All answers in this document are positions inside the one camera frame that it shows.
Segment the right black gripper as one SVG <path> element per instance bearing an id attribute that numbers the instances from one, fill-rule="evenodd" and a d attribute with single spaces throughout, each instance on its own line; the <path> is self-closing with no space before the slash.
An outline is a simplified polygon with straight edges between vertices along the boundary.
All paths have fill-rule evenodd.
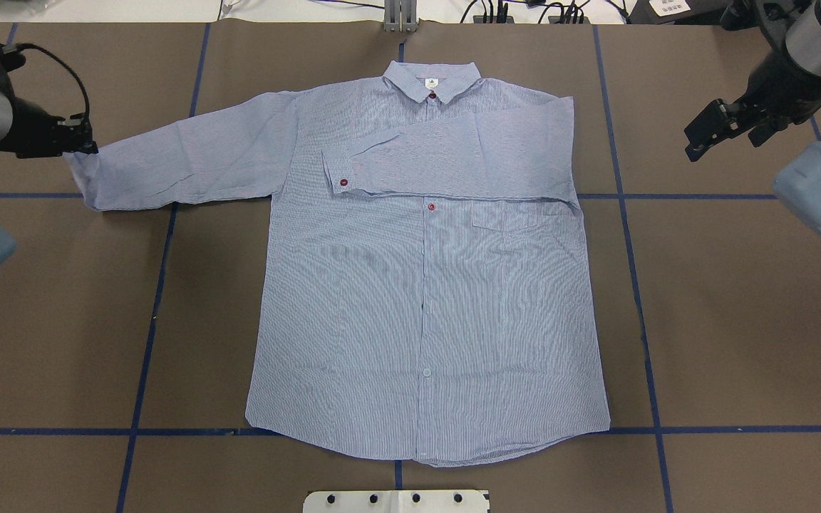
<path id="1" fill-rule="evenodd" d="M 748 134 L 755 148 L 792 124 L 806 121 L 817 107 L 817 78 L 789 68 L 756 68 L 748 87 L 733 102 L 711 101 L 684 129 L 690 162 L 713 146 Z"/>

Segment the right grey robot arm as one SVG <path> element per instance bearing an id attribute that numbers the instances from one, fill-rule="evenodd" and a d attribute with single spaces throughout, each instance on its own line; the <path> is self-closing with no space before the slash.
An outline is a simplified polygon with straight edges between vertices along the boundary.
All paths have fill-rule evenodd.
<path id="1" fill-rule="evenodd" d="M 821 109 L 821 1 L 733 1 L 721 14 L 721 26 L 758 27 L 771 49 L 750 72 L 742 96 L 733 102 L 716 98 L 686 126 L 691 162 L 743 134 L 760 147 Z M 772 189 L 792 214 L 821 234 L 821 139 L 775 176 Z"/>

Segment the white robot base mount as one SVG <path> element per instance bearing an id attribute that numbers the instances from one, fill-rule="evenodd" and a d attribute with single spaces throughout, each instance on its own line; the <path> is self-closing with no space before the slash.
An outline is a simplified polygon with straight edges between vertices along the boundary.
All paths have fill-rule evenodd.
<path id="1" fill-rule="evenodd" d="M 476 489 L 316 491 L 303 512 L 491 512 L 489 492 Z"/>

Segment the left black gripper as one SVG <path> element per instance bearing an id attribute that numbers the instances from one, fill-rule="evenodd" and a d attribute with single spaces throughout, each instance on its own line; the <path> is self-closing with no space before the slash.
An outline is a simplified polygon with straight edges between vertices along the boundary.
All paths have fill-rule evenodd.
<path id="1" fill-rule="evenodd" d="M 65 118 L 17 98 L 13 104 L 10 152 L 19 158 L 54 158 L 64 153 L 97 155 L 98 144 L 86 114 Z"/>

